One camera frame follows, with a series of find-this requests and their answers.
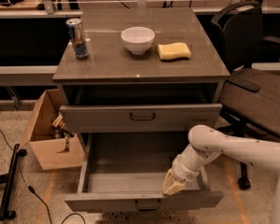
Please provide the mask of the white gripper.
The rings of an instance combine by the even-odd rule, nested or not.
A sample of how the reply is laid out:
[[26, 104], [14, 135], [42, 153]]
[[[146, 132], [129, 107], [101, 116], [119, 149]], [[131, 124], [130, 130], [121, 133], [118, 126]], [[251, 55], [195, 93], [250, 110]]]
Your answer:
[[198, 174], [198, 171], [188, 168], [182, 160], [182, 155], [178, 154], [172, 163], [172, 168], [168, 170], [164, 178], [162, 184], [163, 193], [173, 195], [184, 190], [186, 183], [193, 181]]

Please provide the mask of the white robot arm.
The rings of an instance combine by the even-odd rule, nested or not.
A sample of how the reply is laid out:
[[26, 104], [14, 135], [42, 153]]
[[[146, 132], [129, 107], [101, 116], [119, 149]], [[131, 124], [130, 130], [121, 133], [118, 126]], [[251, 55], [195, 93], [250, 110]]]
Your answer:
[[201, 168], [224, 154], [278, 175], [270, 224], [280, 224], [280, 143], [226, 135], [209, 126], [189, 130], [189, 144], [178, 154], [166, 174], [162, 192], [173, 195], [186, 189]]

